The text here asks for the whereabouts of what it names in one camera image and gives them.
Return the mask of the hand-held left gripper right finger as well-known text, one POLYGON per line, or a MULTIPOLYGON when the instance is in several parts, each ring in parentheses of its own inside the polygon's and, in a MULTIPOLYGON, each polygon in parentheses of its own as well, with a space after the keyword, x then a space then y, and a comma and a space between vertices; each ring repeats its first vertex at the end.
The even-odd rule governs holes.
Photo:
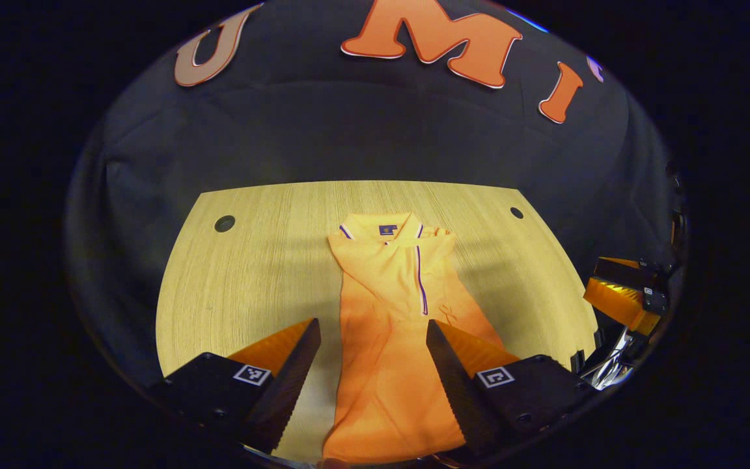
POLYGON ((535 442, 598 394, 545 354, 518 358, 440 320, 430 320, 426 329, 447 402, 477 457, 535 442))

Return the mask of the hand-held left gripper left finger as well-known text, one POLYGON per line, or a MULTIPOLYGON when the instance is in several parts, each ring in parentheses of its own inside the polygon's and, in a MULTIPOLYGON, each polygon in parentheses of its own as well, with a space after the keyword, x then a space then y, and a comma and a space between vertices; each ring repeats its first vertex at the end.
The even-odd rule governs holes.
POLYGON ((156 403, 221 437, 270 453, 279 446, 321 345, 309 318, 220 356, 203 352, 154 385, 156 403))

